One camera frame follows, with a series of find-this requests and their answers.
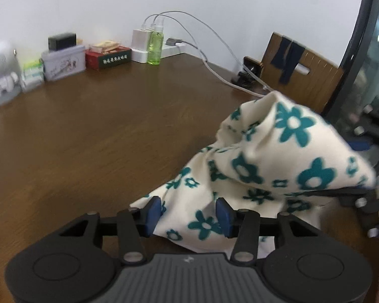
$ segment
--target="white wall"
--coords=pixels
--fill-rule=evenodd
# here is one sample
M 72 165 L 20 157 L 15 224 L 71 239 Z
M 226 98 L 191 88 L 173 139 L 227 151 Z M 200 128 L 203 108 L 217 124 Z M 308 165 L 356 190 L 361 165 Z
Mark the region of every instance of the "white wall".
M 292 37 L 336 64 L 344 55 L 361 0 L 0 0 L 0 37 L 14 42 L 21 62 L 47 48 L 47 37 L 73 31 L 85 43 L 117 39 L 129 45 L 132 29 L 164 10 L 184 10 L 211 25 L 239 58 L 261 59 L 273 31 Z M 235 62 L 199 24 L 177 16 L 194 32 L 209 60 Z M 165 35 L 186 37 L 165 21 Z

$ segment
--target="white cable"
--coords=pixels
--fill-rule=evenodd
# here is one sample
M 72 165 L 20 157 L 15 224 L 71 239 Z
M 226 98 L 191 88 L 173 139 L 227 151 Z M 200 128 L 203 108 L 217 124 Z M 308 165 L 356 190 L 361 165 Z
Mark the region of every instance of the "white cable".
M 169 10 L 169 11 L 164 11 L 164 12 L 160 12 L 160 15 L 163 15 L 163 14 L 168 14 L 168 13 L 171 13 L 171 12 L 178 12 L 178 13 L 181 13 L 181 14 L 185 14 L 185 15 L 188 15 L 194 19 L 196 19 L 198 22 L 200 22 L 201 24 L 205 25 L 206 27 L 208 27 L 216 36 L 217 38 L 225 45 L 225 47 L 229 50 L 229 52 L 231 53 L 231 55 L 234 57 L 234 59 L 237 61 L 237 63 L 243 67 L 247 73 L 250 74 L 250 76 L 255 79 L 257 82 L 259 82 L 265 90 L 269 90 L 269 91 L 273 91 L 274 89 L 271 88 L 266 82 L 264 82 L 263 80 L 261 80 L 261 78 L 257 77 L 251 70 L 249 70 L 248 67 L 246 67 L 238 58 L 237 56 L 234 54 L 233 50 L 230 48 L 230 46 L 223 40 L 223 38 L 221 38 L 219 36 L 219 34 L 212 28 L 210 27 L 207 23 L 203 22 L 202 20 L 200 20 L 199 18 L 196 18 L 195 16 L 189 14 L 188 12 L 185 12 L 185 11 L 180 11 L 180 10 Z M 159 15 L 155 16 L 154 19 L 153 19 L 153 23 L 156 22 L 156 18 L 158 17 Z M 144 24 L 146 24 L 146 21 L 148 20 L 148 18 L 150 18 L 152 16 L 149 16 L 145 19 L 144 21 Z
M 150 17 L 152 17 L 152 16 L 163 16 L 163 17 L 167 17 L 167 18 L 173 19 L 174 21 L 176 21 L 177 23 L 179 23 L 180 26 L 181 26 L 181 27 L 182 27 L 182 28 L 188 33 L 188 35 L 192 38 L 193 42 L 195 43 L 196 48 L 197 48 L 197 50 L 198 50 L 198 52 L 199 52 L 199 55 L 200 55 L 200 57 L 201 57 L 201 59 L 202 59 L 202 62 L 203 62 L 204 65 L 205 65 L 205 67 L 206 67 L 206 68 L 207 68 L 207 69 L 208 69 L 213 75 L 215 75 L 217 78 L 219 78 L 219 80 L 221 80 L 223 83 L 225 83 L 225 84 L 227 84 L 227 85 L 229 85 L 229 86 L 231 86 L 231 87 L 233 87 L 233 88 L 235 88 L 235 89 L 238 89 L 238 90 L 242 90 L 242 91 L 244 91 L 244 92 L 247 92 L 248 94 L 251 94 L 251 95 L 253 95 L 253 96 L 260 97 L 260 98 L 265 97 L 264 94 L 255 93 L 255 92 L 253 92 L 253 91 L 247 90 L 247 89 L 242 88 L 242 87 L 240 87 L 240 86 L 234 85 L 233 83 L 231 83 L 231 82 L 225 80 L 223 77 L 221 77 L 221 76 L 220 76 L 217 72 L 215 72 L 213 69 L 211 69 L 211 67 L 207 64 L 207 62 L 206 62 L 205 59 L 203 58 L 203 55 L 202 55 L 201 49 L 199 48 L 199 45 L 198 45 L 198 43 L 196 42 L 195 38 L 194 38 L 194 37 L 192 36 L 192 34 L 191 34 L 191 33 L 185 28 L 185 26 L 184 26 L 183 24 L 181 24 L 177 19 L 175 19 L 175 18 L 173 18 L 173 17 L 170 17 L 170 16 L 167 16 L 167 15 L 163 15 L 163 14 L 152 14 L 152 15 L 148 16 L 148 17 L 145 19 L 144 23 L 142 24 L 142 28 L 145 28 L 145 27 L 146 27 L 146 21 L 147 21 Z
M 188 45 L 194 47 L 195 49 L 198 49 L 198 47 L 197 47 L 195 44 L 191 43 L 191 42 L 188 42 L 188 41 L 184 41 L 184 40 L 182 40 L 181 43 L 186 43 L 186 44 L 188 44 Z M 204 52 L 203 52 L 202 50 L 200 50 L 200 51 L 201 51 L 201 53 L 203 54 L 203 56 L 204 56 L 204 58 L 205 58 L 205 61 L 208 62 L 208 57 L 206 56 L 206 54 L 204 54 Z

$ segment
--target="white robot figurine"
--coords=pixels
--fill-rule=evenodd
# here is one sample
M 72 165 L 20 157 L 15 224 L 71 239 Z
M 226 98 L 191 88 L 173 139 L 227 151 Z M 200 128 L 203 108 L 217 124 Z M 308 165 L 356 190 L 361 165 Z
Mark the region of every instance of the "white robot figurine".
M 0 42 L 0 105 L 12 100 L 21 92 L 20 66 L 16 51 L 10 43 Z

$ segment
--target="floral cloth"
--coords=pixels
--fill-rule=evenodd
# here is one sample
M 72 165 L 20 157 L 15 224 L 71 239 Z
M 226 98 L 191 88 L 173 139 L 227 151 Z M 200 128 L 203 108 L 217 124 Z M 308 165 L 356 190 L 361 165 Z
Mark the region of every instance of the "floral cloth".
M 279 92 L 242 104 L 216 138 L 175 179 L 132 204 L 143 207 L 160 196 L 163 215 L 154 233 L 195 252 L 233 249 L 235 238 L 225 238 L 216 219 L 219 197 L 235 210 L 272 218 L 287 211 L 319 227 L 320 207 L 330 198 L 309 191 L 375 185 L 372 167 L 331 125 Z M 274 249 L 273 237 L 261 237 L 259 245 L 264 257 Z

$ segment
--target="red box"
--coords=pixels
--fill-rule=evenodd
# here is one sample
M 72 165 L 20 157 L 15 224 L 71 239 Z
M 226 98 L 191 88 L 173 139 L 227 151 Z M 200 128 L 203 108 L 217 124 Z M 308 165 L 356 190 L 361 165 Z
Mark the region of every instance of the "red box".
M 99 54 L 86 50 L 86 66 L 93 69 L 102 69 L 130 62 L 132 50 L 129 47 L 118 48 Z

